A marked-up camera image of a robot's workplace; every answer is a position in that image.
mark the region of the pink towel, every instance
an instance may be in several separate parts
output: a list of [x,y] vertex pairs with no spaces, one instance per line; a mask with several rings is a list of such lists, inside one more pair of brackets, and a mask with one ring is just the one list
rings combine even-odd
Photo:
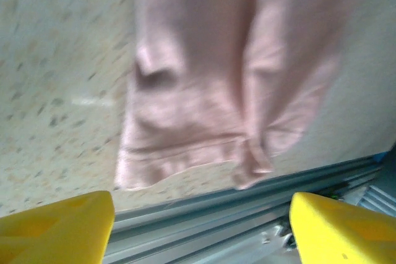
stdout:
[[355,2],[138,0],[117,185],[224,161],[239,189],[263,179],[317,113]]

